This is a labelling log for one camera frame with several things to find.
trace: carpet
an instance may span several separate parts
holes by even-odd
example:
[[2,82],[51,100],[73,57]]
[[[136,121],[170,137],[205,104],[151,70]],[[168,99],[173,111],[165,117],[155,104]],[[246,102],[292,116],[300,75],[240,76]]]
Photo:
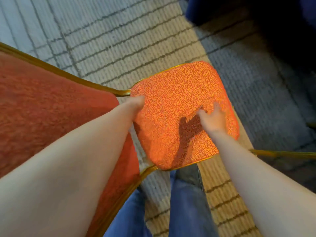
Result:
[[[0,0],[0,41],[116,89],[204,60],[221,76],[241,120],[244,147],[316,150],[316,135],[305,126],[316,117],[310,89],[315,74],[294,70],[271,53],[244,0],[212,7],[210,21],[200,27],[185,20],[186,5],[185,0]],[[143,169],[148,163],[131,132]],[[316,191],[314,161],[263,159]],[[260,236],[220,157],[199,167],[220,235]],[[167,236],[169,173],[156,171],[142,185],[146,224],[154,236]]]

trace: gold chair frame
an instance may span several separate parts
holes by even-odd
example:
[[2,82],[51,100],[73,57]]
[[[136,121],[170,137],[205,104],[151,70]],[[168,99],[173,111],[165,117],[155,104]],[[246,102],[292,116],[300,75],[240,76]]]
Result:
[[[110,87],[102,86],[93,82],[90,82],[88,80],[81,79],[77,76],[74,76],[66,71],[60,70],[59,68],[52,66],[51,64],[48,64],[40,59],[37,59],[31,55],[28,55],[22,51],[19,51],[13,47],[10,47],[4,43],[0,42],[0,51],[4,52],[6,54],[12,55],[16,58],[22,59],[32,65],[41,67],[47,71],[53,72],[56,75],[62,76],[64,78],[67,78],[69,80],[72,80],[76,83],[82,84],[84,86],[88,86],[91,88],[95,88],[98,90],[102,91],[108,91],[112,94],[114,94],[116,97],[125,97],[129,96],[131,94],[131,90],[116,90]],[[316,159],[316,153],[313,152],[288,152],[288,151],[267,151],[267,150],[254,150],[250,149],[250,152],[254,153],[255,155],[264,155],[264,156],[269,156],[271,158],[276,158],[276,157],[292,157],[292,158],[300,158],[300,159]],[[121,209],[125,201],[128,199],[128,197],[133,193],[133,191],[140,185],[140,183],[153,171],[159,169],[157,166],[152,165],[150,167],[147,167],[145,170],[140,172],[139,179],[133,183],[129,188],[123,193],[123,195],[116,201],[116,203],[113,205],[113,207],[110,209],[110,211],[103,217],[103,220],[100,224],[100,228],[95,232],[94,236],[95,237],[102,237],[109,227],[110,223],[116,216],[117,212]]]

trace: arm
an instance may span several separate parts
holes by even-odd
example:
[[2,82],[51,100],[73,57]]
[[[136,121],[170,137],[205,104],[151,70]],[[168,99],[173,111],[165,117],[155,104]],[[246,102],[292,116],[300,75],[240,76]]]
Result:
[[316,236],[316,195],[241,147],[226,133],[225,114],[199,110],[237,191],[264,236]]
[[130,98],[1,178],[1,236],[85,236],[143,105]]

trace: orange chair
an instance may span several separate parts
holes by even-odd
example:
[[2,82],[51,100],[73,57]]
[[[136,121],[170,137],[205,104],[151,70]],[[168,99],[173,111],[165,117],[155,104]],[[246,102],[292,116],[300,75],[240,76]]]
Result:
[[201,105],[211,112],[218,101],[227,114],[229,134],[235,139],[239,135],[223,84],[205,62],[168,69],[130,90],[80,79],[3,43],[0,67],[0,178],[56,139],[109,112],[119,104],[115,96],[146,96],[134,127],[154,165],[139,172],[128,135],[87,236],[103,236],[126,199],[151,172],[180,168],[218,153],[195,115]]

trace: blue jeans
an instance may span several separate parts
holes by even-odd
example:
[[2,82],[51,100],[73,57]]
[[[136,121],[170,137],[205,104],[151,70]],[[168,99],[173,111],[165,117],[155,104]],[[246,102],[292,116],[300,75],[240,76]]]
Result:
[[[196,164],[170,172],[170,237],[219,237]],[[104,237],[152,237],[144,221],[145,197],[136,189]]]

